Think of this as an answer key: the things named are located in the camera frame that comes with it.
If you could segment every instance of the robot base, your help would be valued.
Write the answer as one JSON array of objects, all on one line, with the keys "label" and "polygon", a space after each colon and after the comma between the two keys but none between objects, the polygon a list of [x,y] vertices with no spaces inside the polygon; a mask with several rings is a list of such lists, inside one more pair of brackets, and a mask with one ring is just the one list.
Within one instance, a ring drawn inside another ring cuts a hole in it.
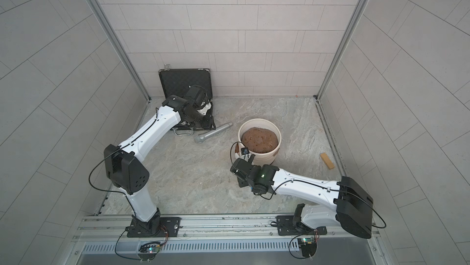
[{"label": "robot base", "polygon": [[168,237],[176,237],[179,230],[180,217],[160,217],[160,211],[148,221],[143,222],[132,215],[131,225],[126,228],[127,237],[165,237],[161,227],[164,226]]}]

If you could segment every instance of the metal bracket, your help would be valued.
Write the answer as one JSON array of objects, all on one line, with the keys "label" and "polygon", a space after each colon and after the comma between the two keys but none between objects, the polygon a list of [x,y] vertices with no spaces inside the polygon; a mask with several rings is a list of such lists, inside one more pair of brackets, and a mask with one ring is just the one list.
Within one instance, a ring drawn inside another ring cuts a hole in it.
[{"label": "metal bracket", "polygon": [[177,128],[173,128],[173,131],[174,131],[175,135],[178,136],[178,137],[194,134],[194,127],[191,128],[191,133],[176,133],[177,130],[178,130]]}]

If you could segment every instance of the black mounting plate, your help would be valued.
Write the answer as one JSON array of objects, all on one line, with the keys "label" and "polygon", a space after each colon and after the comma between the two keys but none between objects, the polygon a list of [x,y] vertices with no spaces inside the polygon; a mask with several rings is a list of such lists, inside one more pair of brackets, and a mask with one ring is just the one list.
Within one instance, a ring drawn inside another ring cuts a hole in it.
[{"label": "black mounting plate", "polygon": [[[168,231],[168,237],[176,237],[178,235],[180,221],[180,217],[160,217],[160,224],[161,226],[165,226]],[[127,237],[165,237],[165,233],[161,229],[155,235],[143,235],[136,231],[128,231]]]}]

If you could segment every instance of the black cable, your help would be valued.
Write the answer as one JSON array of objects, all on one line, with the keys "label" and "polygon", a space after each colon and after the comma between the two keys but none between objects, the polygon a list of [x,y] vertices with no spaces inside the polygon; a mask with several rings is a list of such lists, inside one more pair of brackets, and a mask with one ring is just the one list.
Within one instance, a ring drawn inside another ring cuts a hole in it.
[{"label": "black cable", "polygon": [[[287,180],[287,181],[284,181],[283,183],[281,183],[277,188],[274,189],[274,191],[273,191],[273,193],[271,194],[271,197],[270,197],[269,199],[263,197],[262,195],[259,195],[259,196],[262,197],[263,199],[270,200],[270,199],[273,198],[274,193],[276,192],[276,190],[277,190],[280,186],[282,186],[283,184],[288,183],[288,182],[290,182],[290,181],[300,181],[300,182],[307,183],[307,184],[309,184],[309,185],[317,186],[317,187],[319,187],[319,188],[322,188],[322,189],[326,189],[326,190],[327,190],[327,188],[324,187],[324,186],[319,186],[319,185],[316,185],[316,184],[311,183],[311,182],[308,182],[308,181],[304,181],[304,180]],[[375,209],[374,209],[371,205],[369,205],[369,203],[367,203],[365,200],[363,200],[362,198],[358,197],[357,195],[355,195],[354,193],[351,193],[351,192],[349,192],[349,191],[340,191],[339,189],[330,189],[330,191],[333,191],[333,192],[343,192],[343,193],[348,193],[348,194],[351,194],[351,195],[355,196],[356,198],[358,198],[359,200],[361,200],[363,203],[365,203],[370,209],[372,209],[372,211],[380,218],[380,220],[381,220],[382,222],[384,222],[384,226],[383,226],[383,227],[378,227],[378,226],[372,225],[373,227],[375,227],[375,228],[385,228],[385,227],[387,227],[387,223],[386,223],[385,220],[382,218],[382,216],[380,216],[379,213],[377,213],[377,211],[375,211]]]}]

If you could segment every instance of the metal frame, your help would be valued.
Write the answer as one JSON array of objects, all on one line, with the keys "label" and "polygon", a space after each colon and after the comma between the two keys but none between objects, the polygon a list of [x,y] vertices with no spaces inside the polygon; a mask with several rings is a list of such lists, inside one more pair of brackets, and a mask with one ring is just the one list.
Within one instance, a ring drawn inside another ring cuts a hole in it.
[{"label": "metal frame", "polygon": [[321,98],[323,97],[325,93],[326,86],[331,80],[333,72],[338,66],[339,60],[341,59],[341,56],[343,55],[344,50],[346,49],[346,45],[348,44],[349,40],[351,39],[353,35],[353,32],[359,22],[359,19],[361,18],[361,15],[364,12],[364,9],[366,8],[367,1],[368,0],[359,0],[357,2],[353,15],[351,16],[351,19],[349,20],[346,30],[344,31],[343,38],[341,39],[341,42],[339,43],[338,49],[335,52],[335,56],[333,57],[333,60],[329,66],[329,69],[326,72],[325,79],[323,80],[323,83],[320,86],[320,90],[318,91],[318,94],[317,94],[318,100],[321,100]]},{"label": "metal frame", "polygon": [[101,27],[103,28],[104,32],[106,33],[106,36],[108,37],[109,41],[111,42],[111,45],[115,49],[117,55],[121,59],[122,63],[126,67],[127,71],[129,71],[129,74],[132,76],[132,79],[135,81],[137,84],[137,87],[139,88],[139,91],[142,93],[144,96],[145,100],[147,103],[150,102],[150,95],[145,89],[145,86],[143,85],[141,79],[137,75],[137,72],[132,65],[131,61],[127,57],[126,51],[123,49],[123,46],[121,45],[121,42],[119,41],[118,37],[116,36],[116,33],[114,33],[114,29],[111,27],[111,24],[108,21],[108,18],[106,18],[106,15],[104,14],[103,10],[101,9],[100,4],[98,3],[97,0],[86,0],[88,5],[90,6],[91,10],[96,16],[96,19],[100,23]]}]

